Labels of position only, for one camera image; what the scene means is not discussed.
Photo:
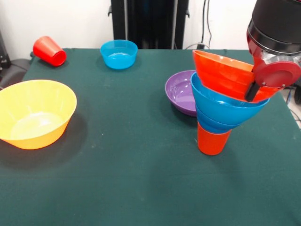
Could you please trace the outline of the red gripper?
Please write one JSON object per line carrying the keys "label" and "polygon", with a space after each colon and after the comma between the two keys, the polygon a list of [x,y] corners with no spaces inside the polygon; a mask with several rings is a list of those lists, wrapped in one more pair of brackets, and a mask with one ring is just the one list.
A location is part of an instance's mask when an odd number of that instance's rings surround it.
{"label": "red gripper", "polygon": [[282,88],[301,76],[301,44],[272,38],[251,22],[247,30],[249,51],[253,56],[254,82],[250,84],[245,100],[252,102],[262,86]]}

